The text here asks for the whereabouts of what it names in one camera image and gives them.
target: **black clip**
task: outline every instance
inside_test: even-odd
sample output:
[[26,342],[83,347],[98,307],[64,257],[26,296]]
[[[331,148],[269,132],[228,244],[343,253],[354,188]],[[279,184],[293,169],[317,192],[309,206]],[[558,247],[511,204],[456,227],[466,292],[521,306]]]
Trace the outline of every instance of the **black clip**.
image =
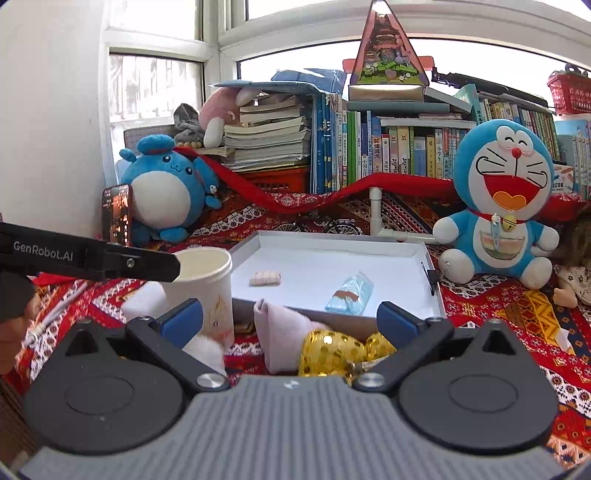
[[439,283],[440,274],[437,272],[437,270],[427,270],[423,262],[421,262],[421,266],[423,268],[423,271],[425,272],[425,275],[427,276],[427,280],[429,281],[429,288],[431,288],[431,296],[434,297],[435,292],[437,290],[437,284]]

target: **window frame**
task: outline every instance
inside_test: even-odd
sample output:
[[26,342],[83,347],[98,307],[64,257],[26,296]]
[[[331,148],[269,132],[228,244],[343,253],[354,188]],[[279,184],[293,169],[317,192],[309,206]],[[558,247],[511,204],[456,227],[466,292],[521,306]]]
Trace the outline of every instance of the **window frame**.
[[132,54],[159,57],[167,60],[193,61],[203,64],[203,99],[211,94],[212,84],[220,81],[220,53],[218,45],[220,12],[225,11],[216,0],[195,0],[202,12],[200,31],[202,40],[184,40],[163,35],[142,33],[119,27],[111,27],[111,0],[105,2],[99,56],[99,130],[103,169],[106,185],[117,184],[115,159],[111,143],[111,122],[109,119],[108,73],[110,54]]
[[[234,20],[231,28],[226,23],[226,28],[219,32],[220,55],[222,61],[229,63],[226,71],[232,70],[232,62],[270,53],[358,40],[369,9],[369,0],[335,0],[246,21],[242,20],[246,18],[245,0],[222,2],[225,17]],[[518,48],[591,69],[591,22],[535,0],[389,3],[411,38],[466,40]]]

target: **doraemon plush toy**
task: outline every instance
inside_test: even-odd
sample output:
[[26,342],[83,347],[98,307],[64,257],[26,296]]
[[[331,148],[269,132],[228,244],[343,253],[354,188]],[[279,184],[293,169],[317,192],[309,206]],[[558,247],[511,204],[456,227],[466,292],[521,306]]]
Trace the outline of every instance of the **doraemon plush toy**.
[[453,184],[467,209],[438,220],[433,235],[453,244],[439,258],[452,282],[478,273],[518,278],[526,288],[550,279],[546,256],[558,246],[558,232],[530,220],[546,203],[554,173],[542,141],[507,120],[478,125],[460,143]]

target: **stack of books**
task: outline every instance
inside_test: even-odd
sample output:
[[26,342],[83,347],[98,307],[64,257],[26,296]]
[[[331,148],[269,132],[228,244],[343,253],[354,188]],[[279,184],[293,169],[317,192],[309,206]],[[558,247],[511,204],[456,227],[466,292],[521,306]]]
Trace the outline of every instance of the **stack of books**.
[[225,125],[221,162],[239,173],[310,163],[310,108],[295,95],[262,95],[240,108],[240,125]]

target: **gold ornament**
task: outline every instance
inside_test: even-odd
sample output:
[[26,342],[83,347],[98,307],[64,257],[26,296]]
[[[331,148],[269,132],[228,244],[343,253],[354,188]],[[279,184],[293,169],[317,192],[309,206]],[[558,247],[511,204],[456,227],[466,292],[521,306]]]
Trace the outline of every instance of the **gold ornament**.
[[371,335],[364,345],[344,333],[314,330],[304,340],[298,375],[348,377],[352,364],[373,361],[395,351],[396,349],[380,333]]
[[507,215],[503,218],[501,223],[501,226],[505,232],[511,232],[515,228],[515,225],[517,225],[517,219],[515,218],[515,215]]

